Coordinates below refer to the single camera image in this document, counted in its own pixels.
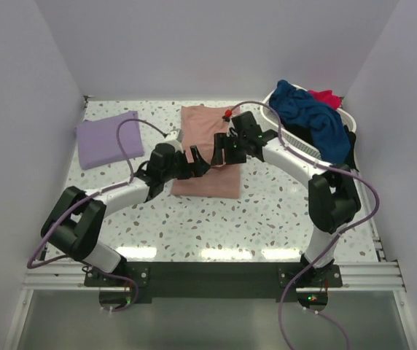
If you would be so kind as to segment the pink t shirt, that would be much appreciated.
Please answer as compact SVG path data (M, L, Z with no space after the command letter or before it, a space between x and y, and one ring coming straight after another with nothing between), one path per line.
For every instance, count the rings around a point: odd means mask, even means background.
M222 117L229 108L203 105L181 108L182 146L188 161L193 161L191 146L196 146L202 158L210 163L214 153L214 135L226 133L228 123ZM211 168L202 177L174 181L171 194L237 199L241 193L241 167L222 165Z

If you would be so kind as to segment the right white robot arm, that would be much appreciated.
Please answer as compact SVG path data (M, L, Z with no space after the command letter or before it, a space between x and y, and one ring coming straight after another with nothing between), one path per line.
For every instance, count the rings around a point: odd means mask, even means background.
M302 253L300 278L310 287L326 277L332 264L339 232L347 228L361 209L349 167L330 165L287 146L275 130L263 131L251 112L221 117L226 132L214 135L211 163L218 166L245 163L248 156L275 166L308 190L308 215L313 233Z

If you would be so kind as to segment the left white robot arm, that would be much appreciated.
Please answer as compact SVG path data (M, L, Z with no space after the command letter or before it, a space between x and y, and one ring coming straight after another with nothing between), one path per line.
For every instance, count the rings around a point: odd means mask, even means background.
M43 243L49 243L66 257L100 270L110 286L118 286L130 273L127 260L99 240L101 226L110 214L126 207L153 200L173 179L202 177L211 168L196 146L190 147L192 162L184 151L160 143L143 162L132 179L86 192L66 188L41 230Z

